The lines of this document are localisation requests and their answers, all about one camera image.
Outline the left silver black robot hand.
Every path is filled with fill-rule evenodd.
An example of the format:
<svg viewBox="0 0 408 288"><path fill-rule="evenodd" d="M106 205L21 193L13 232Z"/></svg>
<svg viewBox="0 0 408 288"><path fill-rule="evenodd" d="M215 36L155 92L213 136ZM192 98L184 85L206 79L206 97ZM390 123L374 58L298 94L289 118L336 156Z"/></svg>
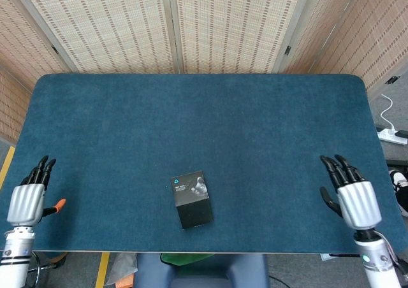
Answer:
<svg viewBox="0 0 408 288"><path fill-rule="evenodd" d="M56 159L48 161L45 155L12 192L6 221L13 227L33 227L42 218L59 213L66 199L60 199L54 206L45 208L45 194L51 171Z"/></svg>

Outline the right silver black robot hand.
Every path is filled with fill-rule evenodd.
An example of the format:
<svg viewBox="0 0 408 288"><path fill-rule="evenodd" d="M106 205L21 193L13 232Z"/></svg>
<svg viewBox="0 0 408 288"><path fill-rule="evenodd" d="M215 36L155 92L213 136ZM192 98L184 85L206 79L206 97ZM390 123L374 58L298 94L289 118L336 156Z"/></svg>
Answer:
<svg viewBox="0 0 408 288"><path fill-rule="evenodd" d="M335 155L334 159L322 155L320 160L326 167L338 199L334 201L326 187L321 187L319 191L326 206L343 218L351 229L374 229L382 217L371 182L341 155Z"/></svg>

